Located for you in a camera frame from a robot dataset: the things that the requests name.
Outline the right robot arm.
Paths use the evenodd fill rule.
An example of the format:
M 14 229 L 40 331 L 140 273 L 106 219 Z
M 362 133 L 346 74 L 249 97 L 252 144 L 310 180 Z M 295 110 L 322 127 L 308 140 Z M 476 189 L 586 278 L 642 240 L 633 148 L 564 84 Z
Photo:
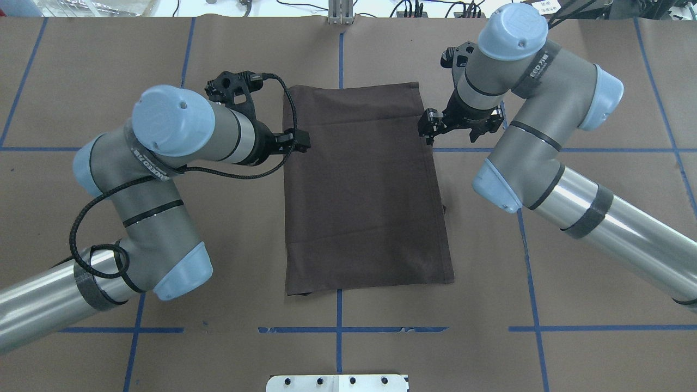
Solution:
M 505 95 L 520 97 L 474 191 L 508 213 L 534 211 L 695 312 L 695 241 L 559 161 L 576 131 L 594 131 L 615 111 L 624 85 L 548 32 L 532 5 L 508 3 L 476 41 L 445 49 L 441 66 L 451 70 L 453 92 L 444 110 L 421 115 L 420 136 L 433 144 L 441 134 L 466 130 L 475 142 L 501 127 Z

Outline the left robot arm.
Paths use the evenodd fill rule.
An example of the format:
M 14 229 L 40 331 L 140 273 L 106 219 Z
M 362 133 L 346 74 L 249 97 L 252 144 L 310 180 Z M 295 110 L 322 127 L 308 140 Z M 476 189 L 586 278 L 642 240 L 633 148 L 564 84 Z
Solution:
M 140 293 L 168 301 L 212 276 L 212 263 L 174 178 L 196 160 L 258 166 L 310 146 L 296 127 L 274 134 L 241 105 L 159 85 L 142 93 L 132 116 L 79 149 L 73 174 L 92 197 L 68 234 L 71 255 L 2 290 L 2 354 Z

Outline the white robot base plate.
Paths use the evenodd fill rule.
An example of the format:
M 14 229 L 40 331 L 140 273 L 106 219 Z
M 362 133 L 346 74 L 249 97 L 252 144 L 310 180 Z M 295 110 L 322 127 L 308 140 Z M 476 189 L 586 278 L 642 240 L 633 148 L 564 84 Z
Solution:
M 409 391 L 408 376 L 399 374 L 336 374 L 272 376 L 266 391 Z

